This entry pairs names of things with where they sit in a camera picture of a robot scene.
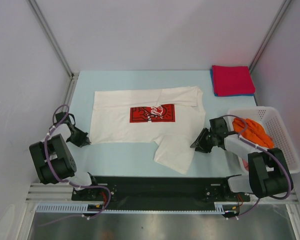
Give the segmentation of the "white t shirt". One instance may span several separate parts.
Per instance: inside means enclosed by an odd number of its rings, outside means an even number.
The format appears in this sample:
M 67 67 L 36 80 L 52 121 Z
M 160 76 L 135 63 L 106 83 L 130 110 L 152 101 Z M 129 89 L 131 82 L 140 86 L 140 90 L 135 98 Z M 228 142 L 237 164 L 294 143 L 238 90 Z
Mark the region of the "white t shirt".
M 96 91 L 89 139 L 93 145 L 154 142 L 153 160 L 185 175 L 205 116 L 198 86 Z

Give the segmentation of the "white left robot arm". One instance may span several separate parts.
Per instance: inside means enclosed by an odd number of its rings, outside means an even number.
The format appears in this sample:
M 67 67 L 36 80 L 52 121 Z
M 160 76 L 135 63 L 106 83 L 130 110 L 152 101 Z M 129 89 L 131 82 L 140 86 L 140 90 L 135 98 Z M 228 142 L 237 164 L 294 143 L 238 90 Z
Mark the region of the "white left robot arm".
M 77 170 L 77 165 L 67 143 L 82 148 L 91 144 L 88 133 L 76 127 L 73 114 L 59 112 L 53 116 L 47 140 L 29 146 L 30 155 L 43 184 L 72 183 L 90 200 L 100 196 L 101 188 L 89 172 Z

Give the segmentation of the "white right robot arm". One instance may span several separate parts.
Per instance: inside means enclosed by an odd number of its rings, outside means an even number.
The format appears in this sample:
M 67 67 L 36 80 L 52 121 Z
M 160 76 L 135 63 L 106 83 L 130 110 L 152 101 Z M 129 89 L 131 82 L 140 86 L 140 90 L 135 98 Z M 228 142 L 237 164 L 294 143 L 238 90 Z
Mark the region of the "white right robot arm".
M 203 128 L 190 145 L 197 152 L 210 153 L 213 147 L 231 152 L 248 162 L 248 184 L 259 199 L 287 199 L 293 181 L 283 152 L 279 148 L 264 148 L 235 131 L 216 131 Z

